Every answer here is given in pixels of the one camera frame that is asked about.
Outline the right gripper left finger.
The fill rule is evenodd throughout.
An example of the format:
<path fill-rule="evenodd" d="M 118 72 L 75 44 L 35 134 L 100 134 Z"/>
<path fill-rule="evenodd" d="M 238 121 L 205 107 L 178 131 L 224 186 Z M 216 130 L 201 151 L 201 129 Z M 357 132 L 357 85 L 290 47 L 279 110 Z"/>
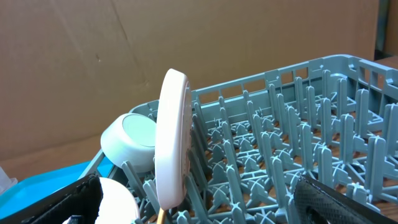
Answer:
<path fill-rule="evenodd" d="M 32 205 L 1 219 L 4 224 L 94 223 L 103 189 L 98 174 L 88 174 Z"/>

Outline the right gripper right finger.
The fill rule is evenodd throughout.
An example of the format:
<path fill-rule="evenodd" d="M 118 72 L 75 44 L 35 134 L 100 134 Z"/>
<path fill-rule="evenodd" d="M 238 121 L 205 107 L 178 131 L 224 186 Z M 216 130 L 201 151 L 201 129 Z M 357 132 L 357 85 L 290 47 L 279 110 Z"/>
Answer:
<path fill-rule="evenodd" d="M 397 224 L 325 184 L 301 175 L 295 185 L 294 204 L 300 223 Z"/>

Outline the small pink plate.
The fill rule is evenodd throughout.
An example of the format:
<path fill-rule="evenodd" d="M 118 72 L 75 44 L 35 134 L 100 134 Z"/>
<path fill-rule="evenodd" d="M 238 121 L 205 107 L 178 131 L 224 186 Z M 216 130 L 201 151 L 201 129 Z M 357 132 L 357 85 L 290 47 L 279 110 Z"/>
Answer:
<path fill-rule="evenodd" d="M 95 224 L 130 224 L 140 218 L 139 207 L 130 191 L 119 182 L 100 177 L 103 199 Z"/>

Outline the grey bowl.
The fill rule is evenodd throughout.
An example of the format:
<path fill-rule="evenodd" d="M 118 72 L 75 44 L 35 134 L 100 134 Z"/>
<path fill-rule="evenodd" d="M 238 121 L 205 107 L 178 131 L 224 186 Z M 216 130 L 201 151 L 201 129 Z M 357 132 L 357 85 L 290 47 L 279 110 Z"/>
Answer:
<path fill-rule="evenodd" d="M 119 168 L 129 161 L 135 172 L 154 169 L 156 123 L 137 113 L 125 113 L 104 130 L 100 138 L 105 156 Z"/>

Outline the wooden chopstick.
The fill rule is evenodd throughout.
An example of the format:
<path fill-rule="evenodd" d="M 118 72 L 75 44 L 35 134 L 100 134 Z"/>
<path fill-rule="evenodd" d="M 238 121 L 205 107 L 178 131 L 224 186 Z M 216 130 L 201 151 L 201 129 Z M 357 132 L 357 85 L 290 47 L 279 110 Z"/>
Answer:
<path fill-rule="evenodd" d="M 165 224 L 165 219 L 167 217 L 166 211 L 162 208 L 159 209 L 156 224 Z"/>

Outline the large white plate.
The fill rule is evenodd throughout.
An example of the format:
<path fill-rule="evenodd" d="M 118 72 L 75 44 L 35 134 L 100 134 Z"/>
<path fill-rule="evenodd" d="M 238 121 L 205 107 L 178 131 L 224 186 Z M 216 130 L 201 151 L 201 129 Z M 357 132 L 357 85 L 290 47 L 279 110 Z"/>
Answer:
<path fill-rule="evenodd" d="M 161 209 L 181 204 L 186 195 L 184 177 L 190 170 L 192 94 L 188 77 L 175 69 L 165 74 L 157 110 L 155 180 Z"/>

